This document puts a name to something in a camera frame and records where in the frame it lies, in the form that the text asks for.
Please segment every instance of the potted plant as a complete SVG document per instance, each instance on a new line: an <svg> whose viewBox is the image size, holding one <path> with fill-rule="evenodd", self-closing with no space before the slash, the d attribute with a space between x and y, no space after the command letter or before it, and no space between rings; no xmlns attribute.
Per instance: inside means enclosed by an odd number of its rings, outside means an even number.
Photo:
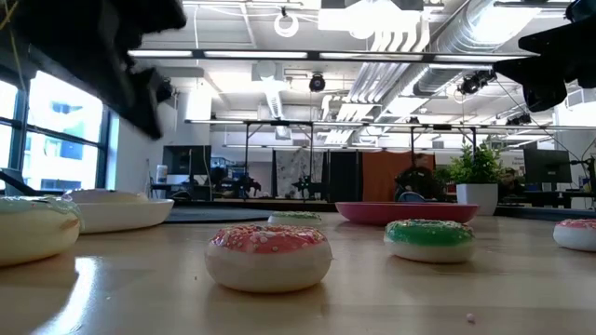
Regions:
<svg viewBox="0 0 596 335"><path fill-rule="evenodd" d="M479 205L478 215L493 215L502 172L499 152L481 144L475 156L471 146L465 146L463 153L452 159L450 167L451 177L457 185L457 203Z"/></svg>

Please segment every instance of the dark mat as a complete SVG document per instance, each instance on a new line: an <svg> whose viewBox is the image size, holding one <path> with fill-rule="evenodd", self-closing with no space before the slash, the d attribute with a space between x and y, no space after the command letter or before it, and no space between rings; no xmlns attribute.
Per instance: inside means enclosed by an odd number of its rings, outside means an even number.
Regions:
<svg viewBox="0 0 596 335"><path fill-rule="evenodd" d="M271 210L245 208L173 208L164 223L227 223L263 221L269 219Z"/></svg>

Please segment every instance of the white plant pot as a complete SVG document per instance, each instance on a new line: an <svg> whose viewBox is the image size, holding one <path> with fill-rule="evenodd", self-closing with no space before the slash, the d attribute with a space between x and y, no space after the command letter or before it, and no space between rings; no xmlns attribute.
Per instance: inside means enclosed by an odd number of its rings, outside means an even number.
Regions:
<svg viewBox="0 0 596 335"><path fill-rule="evenodd" d="M458 184L457 203L478 205L476 215L492 216L498 201L497 184Z"/></svg>

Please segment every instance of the pink frosted donut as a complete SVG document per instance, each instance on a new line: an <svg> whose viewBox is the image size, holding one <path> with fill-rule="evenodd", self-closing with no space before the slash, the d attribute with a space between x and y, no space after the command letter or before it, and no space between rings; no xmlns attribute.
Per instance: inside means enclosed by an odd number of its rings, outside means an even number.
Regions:
<svg viewBox="0 0 596 335"><path fill-rule="evenodd" d="M565 220L555 226L552 234L561 247L596 251L596 220Z"/></svg>
<svg viewBox="0 0 596 335"><path fill-rule="evenodd" d="M315 228L236 225L221 229L205 252L216 283L248 292L288 292L323 279L332 262L327 237Z"/></svg>

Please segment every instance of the computer monitor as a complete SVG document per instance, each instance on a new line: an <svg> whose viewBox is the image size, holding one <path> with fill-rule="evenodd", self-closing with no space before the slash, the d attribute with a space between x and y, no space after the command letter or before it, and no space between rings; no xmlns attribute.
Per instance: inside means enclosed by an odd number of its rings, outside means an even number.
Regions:
<svg viewBox="0 0 596 335"><path fill-rule="evenodd" d="M523 151L526 182L572 182L569 153L563 150Z"/></svg>
<svg viewBox="0 0 596 335"><path fill-rule="evenodd" d="M211 146L166 145L163 164L172 175L207 175L211 166Z"/></svg>

